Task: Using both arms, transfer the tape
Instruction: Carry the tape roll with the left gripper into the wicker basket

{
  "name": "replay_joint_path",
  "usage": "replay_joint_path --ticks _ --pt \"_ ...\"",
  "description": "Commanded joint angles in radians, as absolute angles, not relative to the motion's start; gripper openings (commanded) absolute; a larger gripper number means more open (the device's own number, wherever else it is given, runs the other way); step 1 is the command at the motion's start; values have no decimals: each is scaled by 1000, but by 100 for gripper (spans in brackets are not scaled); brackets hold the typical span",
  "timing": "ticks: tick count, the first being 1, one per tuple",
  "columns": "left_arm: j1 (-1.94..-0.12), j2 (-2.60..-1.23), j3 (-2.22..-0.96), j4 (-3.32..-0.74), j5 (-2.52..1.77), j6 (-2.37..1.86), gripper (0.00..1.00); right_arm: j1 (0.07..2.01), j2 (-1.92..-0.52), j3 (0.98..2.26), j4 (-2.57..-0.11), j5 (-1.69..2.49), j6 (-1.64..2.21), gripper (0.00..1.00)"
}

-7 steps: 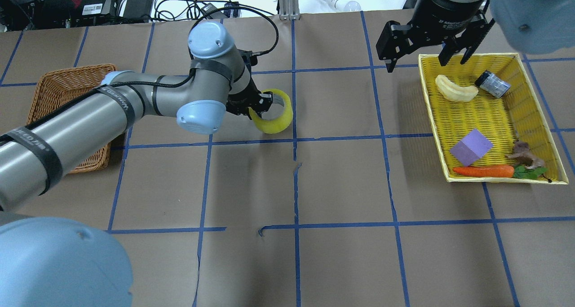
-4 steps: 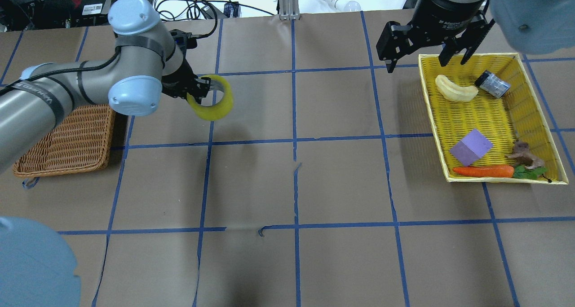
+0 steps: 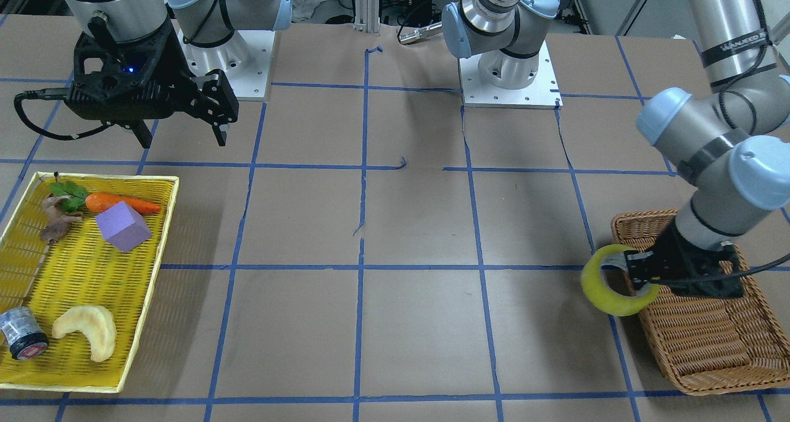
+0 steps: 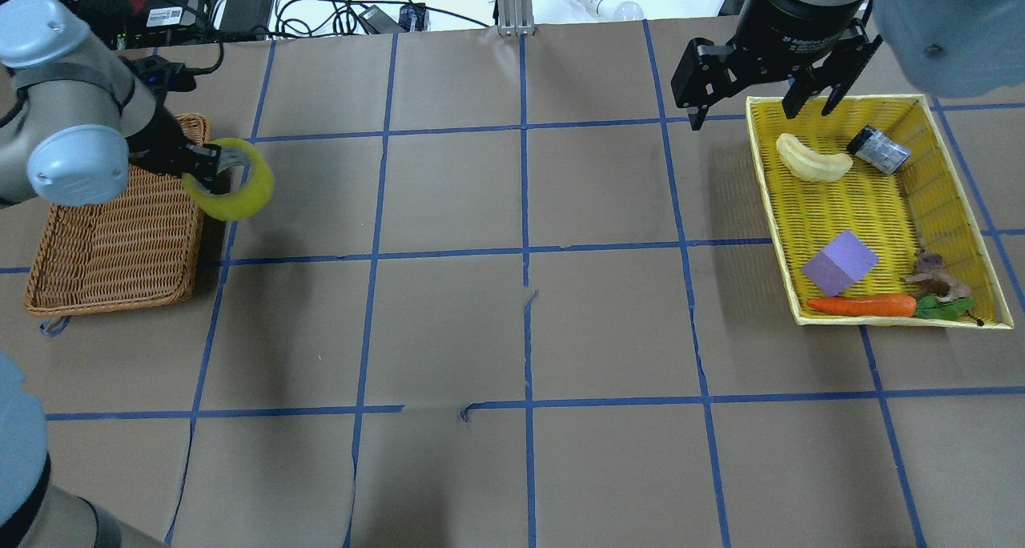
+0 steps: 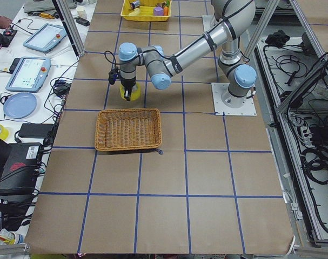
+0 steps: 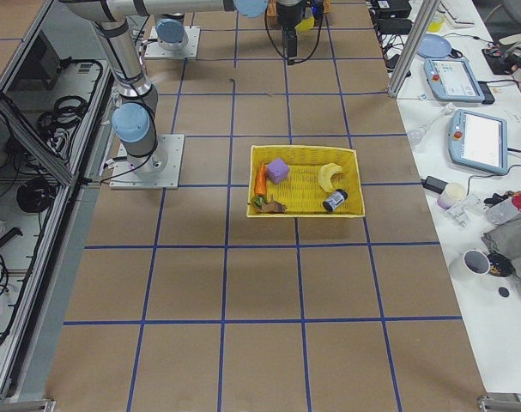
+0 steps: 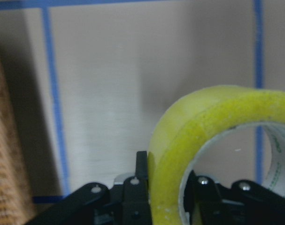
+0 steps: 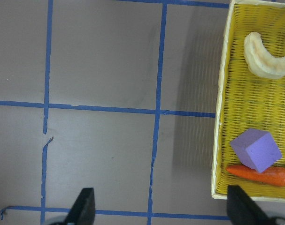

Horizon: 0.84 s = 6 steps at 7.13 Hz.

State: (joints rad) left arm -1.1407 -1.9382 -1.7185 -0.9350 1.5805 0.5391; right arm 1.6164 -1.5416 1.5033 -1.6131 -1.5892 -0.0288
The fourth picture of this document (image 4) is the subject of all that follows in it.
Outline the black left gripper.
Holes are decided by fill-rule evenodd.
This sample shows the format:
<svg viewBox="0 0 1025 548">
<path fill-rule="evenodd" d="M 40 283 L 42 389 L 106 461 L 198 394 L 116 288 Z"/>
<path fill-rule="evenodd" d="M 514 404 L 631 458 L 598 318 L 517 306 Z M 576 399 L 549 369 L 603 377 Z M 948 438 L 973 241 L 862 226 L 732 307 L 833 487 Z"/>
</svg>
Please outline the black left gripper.
<svg viewBox="0 0 1025 548">
<path fill-rule="evenodd" d="M 210 176 L 210 144 L 196 143 L 184 135 L 182 125 L 169 110 L 158 109 L 140 131 L 128 136 L 128 150 L 135 164 L 156 175 L 186 175 L 189 196 L 220 196 L 219 179 Z M 220 149 L 217 168 L 250 166 L 242 149 Z"/>
</svg>

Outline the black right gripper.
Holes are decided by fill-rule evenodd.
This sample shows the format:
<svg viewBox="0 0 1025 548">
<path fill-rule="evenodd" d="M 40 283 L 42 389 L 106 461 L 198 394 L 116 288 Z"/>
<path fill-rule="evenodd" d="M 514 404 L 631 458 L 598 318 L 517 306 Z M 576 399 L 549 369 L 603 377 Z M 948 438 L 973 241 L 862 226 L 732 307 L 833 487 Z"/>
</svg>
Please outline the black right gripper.
<svg viewBox="0 0 1025 548">
<path fill-rule="evenodd" d="M 740 89 L 791 77 L 781 102 L 794 119 L 825 89 L 830 116 L 881 46 L 856 18 L 865 0 L 746 0 L 727 45 L 691 39 L 671 77 L 676 107 L 700 131 L 708 111 Z"/>
</svg>

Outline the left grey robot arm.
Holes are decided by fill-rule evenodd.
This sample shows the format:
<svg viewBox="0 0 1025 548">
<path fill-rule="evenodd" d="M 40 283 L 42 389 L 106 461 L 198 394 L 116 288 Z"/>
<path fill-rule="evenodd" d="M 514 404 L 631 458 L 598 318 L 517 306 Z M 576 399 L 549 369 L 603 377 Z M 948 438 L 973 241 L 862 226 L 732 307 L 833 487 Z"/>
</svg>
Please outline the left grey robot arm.
<svg viewBox="0 0 1025 548">
<path fill-rule="evenodd" d="M 58 0 L 2 4 L 2 65 L 15 103 L 2 117 L 2 206 L 35 197 L 102 204 L 128 186 L 131 165 L 174 176 L 217 220 L 253 216 L 275 186 L 247 140 L 195 145 L 138 66 L 125 64 Z M 159 547 L 161 542 L 52 482 L 41 402 L 2 356 L 4 547 Z"/>
</svg>

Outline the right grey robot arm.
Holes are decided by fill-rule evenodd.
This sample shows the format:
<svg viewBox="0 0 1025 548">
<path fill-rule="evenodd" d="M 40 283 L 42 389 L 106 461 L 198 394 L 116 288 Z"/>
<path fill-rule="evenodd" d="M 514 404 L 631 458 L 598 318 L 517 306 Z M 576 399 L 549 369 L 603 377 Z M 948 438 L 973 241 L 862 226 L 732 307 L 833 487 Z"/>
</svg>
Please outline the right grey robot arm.
<svg viewBox="0 0 1025 548">
<path fill-rule="evenodd" d="M 787 118 L 827 93 L 830 114 L 881 45 L 905 79 L 938 98 L 1023 83 L 1024 0 L 744 0 L 724 44 L 689 41 L 670 85 L 695 131 L 708 110 L 751 86 L 787 81 Z"/>
</svg>

